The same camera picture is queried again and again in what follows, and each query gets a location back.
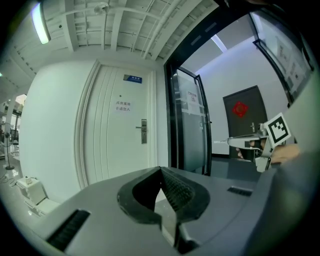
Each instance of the white wall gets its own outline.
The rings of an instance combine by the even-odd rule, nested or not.
[[[20,159],[24,176],[37,177],[50,199],[63,202],[80,186],[74,163],[76,114],[86,79],[96,59],[156,70],[158,165],[168,166],[167,107],[163,65],[128,51],[100,46],[55,51],[37,73],[21,118]]]
[[[220,55],[200,70],[208,103],[212,153],[229,154],[229,146],[214,141],[229,137],[224,96],[258,85],[267,118],[285,112],[288,100],[275,71],[249,38]]]

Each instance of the hand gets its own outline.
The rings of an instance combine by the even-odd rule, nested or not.
[[[261,148],[264,149],[266,144],[266,140],[261,141]],[[255,142],[250,141],[250,146],[254,146]],[[238,151],[238,157],[244,159],[241,154],[239,148],[236,148]],[[271,155],[271,163],[285,163],[286,161],[297,157],[300,154],[300,149],[297,144],[289,144],[289,145],[279,145],[276,146],[272,155]]]

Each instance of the red paper-cut decoration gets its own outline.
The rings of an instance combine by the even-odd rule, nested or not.
[[[235,113],[238,117],[243,118],[247,110],[248,106],[243,104],[241,101],[238,101],[234,105],[232,112]]]

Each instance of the ceiling light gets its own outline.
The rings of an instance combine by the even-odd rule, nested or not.
[[[36,33],[38,34],[38,37],[41,41],[41,44],[44,45],[48,43],[51,40],[51,37],[49,35],[49,31],[48,31],[45,16],[44,16],[44,10],[41,3],[38,3],[33,8],[32,21],[33,21]]]
[[[224,45],[224,43],[220,40],[220,38],[215,34],[211,39],[215,42],[215,44],[220,48],[220,50],[225,53],[228,49]]]

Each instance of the door handle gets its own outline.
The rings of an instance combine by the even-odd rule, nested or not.
[[[250,125],[250,127],[252,127],[252,132],[254,133],[255,132],[255,123],[252,122],[252,125]]]
[[[141,144],[147,143],[147,119],[141,119],[141,126],[136,126],[136,129],[141,129]]]

